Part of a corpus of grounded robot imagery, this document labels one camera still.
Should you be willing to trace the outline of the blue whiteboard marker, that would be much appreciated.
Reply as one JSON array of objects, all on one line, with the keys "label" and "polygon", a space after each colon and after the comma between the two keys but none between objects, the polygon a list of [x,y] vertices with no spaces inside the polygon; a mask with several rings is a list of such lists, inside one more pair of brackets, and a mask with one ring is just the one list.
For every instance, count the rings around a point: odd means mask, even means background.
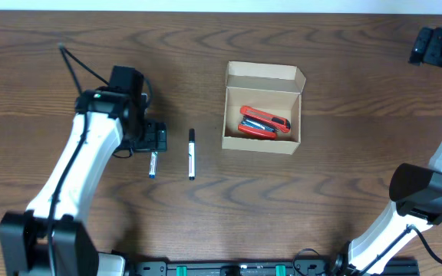
[{"label": "blue whiteboard marker", "polygon": [[152,152],[150,156],[149,177],[154,179],[157,174],[158,152]]}]

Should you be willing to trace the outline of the red and black stapler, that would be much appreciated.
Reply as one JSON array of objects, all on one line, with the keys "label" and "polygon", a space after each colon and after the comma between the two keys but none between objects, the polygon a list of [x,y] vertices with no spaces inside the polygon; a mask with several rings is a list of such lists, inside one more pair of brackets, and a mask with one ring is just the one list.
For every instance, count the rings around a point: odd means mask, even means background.
[{"label": "red and black stapler", "polygon": [[238,125],[238,130],[260,139],[275,140],[277,138],[274,128],[248,118],[243,118]]}]

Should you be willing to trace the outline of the red utility knife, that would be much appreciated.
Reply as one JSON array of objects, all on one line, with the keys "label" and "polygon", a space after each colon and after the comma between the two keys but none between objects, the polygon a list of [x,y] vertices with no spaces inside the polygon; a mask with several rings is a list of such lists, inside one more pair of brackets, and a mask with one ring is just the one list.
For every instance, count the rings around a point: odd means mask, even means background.
[{"label": "red utility knife", "polygon": [[242,106],[240,108],[240,113],[249,120],[261,123],[274,130],[278,130],[283,133],[289,133],[291,130],[290,122],[284,117],[279,117],[249,106]]}]

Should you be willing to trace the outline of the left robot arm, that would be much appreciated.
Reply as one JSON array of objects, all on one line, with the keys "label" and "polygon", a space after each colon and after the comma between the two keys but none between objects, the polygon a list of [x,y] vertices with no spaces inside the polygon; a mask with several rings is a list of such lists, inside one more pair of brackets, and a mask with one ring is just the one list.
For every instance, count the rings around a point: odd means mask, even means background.
[{"label": "left robot arm", "polygon": [[0,244],[8,275],[128,275],[127,259],[100,253],[86,229],[97,184],[120,151],[167,150],[165,123],[147,119],[149,82],[115,66],[110,80],[75,103],[71,134],[52,174],[21,213],[6,212]]}]

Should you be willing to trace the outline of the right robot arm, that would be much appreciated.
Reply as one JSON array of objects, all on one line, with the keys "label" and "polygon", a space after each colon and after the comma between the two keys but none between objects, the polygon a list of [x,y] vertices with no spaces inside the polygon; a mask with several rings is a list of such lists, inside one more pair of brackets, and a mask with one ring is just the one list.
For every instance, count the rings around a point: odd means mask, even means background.
[{"label": "right robot arm", "polygon": [[[410,64],[442,67],[442,28],[422,28]],[[426,168],[403,163],[391,177],[390,201],[372,225],[348,242],[330,275],[406,275],[394,256],[412,239],[442,222],[442,141]]]}]

